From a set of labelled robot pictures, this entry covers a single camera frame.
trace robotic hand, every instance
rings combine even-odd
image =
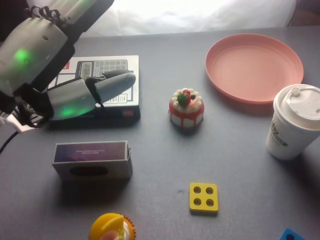
[[[75,78],[46,91],[75,53],[80,35],[114,0],[52,0],[45,7],[26,9],[27,19],[0,48],[0,118],[18,108],[19,121],[33,128],[47,121],[85,114],[123,91],[136,77],[127,70],[105,72],[98,78]],[[37,114],[40,120],[31,118]]]

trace white coffee cup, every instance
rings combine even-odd
[[[320,88],[287,86],[275,96],[273,109],[266,148],[277,159],[291,160],[320,135]]]

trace pink plate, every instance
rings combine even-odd
[[[211,47],[206,72],[223,94],[244,103],[272,103],[286,86],[300,84],[304,67],[283,42],[260,34],[228,36]]]

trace white backdrop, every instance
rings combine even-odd
[[[44,6],[49,0],[28,0]],[[285,27],[296,0],[115,0],[82,37]]]

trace blue block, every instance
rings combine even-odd
[[[287,228],[284,233],[282,234],[282,237],[280,240],[305,240],[302,236],[299,236],[291,229]]]

